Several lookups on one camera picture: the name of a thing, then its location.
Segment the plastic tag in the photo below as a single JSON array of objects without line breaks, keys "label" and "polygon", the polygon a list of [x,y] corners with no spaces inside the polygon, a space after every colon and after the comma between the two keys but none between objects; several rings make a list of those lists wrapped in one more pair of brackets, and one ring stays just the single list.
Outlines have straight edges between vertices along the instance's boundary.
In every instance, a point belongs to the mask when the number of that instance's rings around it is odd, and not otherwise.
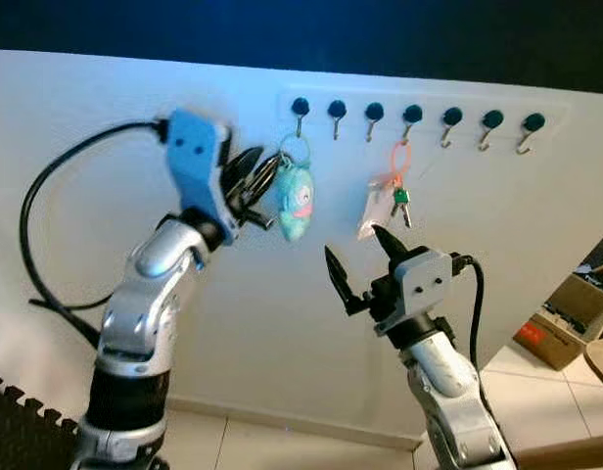
[{"label": "plastic tag", "polygon": [[393,176],[388,174],[375,178],[369,183],[369,195],[364,214],[358,224],[358,240],[374,235],[372,225],[387,227],[391,221],[391,211],[395,204],[393,195]]}]

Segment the key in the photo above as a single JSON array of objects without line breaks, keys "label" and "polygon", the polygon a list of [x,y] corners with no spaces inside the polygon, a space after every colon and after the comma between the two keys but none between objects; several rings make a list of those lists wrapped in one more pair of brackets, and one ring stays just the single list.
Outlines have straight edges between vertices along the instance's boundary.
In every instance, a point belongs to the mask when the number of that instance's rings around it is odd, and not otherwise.
[{"label": "key", "polygon": [[403,221],[406,224],[406,227],[410,228],[412,223],[410,221],[410,211],[408,210],[408,203],[410,202],[408,191],[403,189],[403,187],[396,187],[393,191],[393,198],[394,206],[391,211],[391,216],[395,216],[397,210],[401,209],[403,212]]}]

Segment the keychain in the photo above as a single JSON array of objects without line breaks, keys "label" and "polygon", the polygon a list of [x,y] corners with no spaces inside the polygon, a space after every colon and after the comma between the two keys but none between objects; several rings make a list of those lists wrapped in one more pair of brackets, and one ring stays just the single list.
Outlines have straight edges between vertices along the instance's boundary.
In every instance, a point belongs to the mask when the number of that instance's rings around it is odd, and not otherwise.
[{"label": "keychain", "polygon": [[[400,147],[404,147],[406,159],[402,167],[395,165],[396,153]],[[412,227],[410,219],[410,195],[403,187],[403,176],[410,168],[412,160],[410,143],[399,141],[391,151],[391,172],[372,179],[369,183],[369,195],[364,214],[358,226],[358,240],[370,237],[374,234],[373,225],[387,227],[391,218],[402,211],[406,227]]]},{"label": "keychain", "polygon": [[[306,147],[306,158],[294,161],[290,154],[284,152],[287,140],[296,138]],[[310,225],[312,203],[314,200],[314,184],[310,174],[310,145],[303,134],[289,134],[280,143],[280,166],[277,173],[277,190],[280,214],[280,226],[284,238],[295,242],[302,237]]]}]

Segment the plush keychain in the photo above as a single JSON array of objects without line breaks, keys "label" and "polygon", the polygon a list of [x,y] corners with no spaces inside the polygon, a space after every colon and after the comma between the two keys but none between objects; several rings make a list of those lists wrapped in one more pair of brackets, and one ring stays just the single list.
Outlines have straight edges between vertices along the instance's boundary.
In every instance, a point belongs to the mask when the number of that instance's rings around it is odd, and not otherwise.
[{"label": "plush keychain", "polygon": [[[285,137],[282,144],[293,136],[295,134]],[[310,225],[314,199],[314,184],[309,170],[309,146],[303,136],[295,137],[305,143],[308,150],[307,157],[301,162],[295,162],[289,154],[282,150],[282,144],[280,144],[281,160],[276,180],[280,226],[284,238],[289,242],[299,240]]]}]

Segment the baseboard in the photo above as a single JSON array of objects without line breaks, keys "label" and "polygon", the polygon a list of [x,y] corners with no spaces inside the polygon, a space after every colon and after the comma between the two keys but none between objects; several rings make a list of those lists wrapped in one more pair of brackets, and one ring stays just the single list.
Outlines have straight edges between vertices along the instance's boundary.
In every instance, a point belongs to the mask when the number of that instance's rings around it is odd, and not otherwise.
[{"label": "baseboard", "polygon": [[246,423],[285,428],[301,433],[351,441],[370,446],[391,447],[413,451],[421,444],[421,436],[393,436],[376,431],[314,421],[286,414],[247,409],[236,405],[205,402],[203,400],[171,395],[166,400],[170,409],[192,411],[210,416],[222,416]]}]

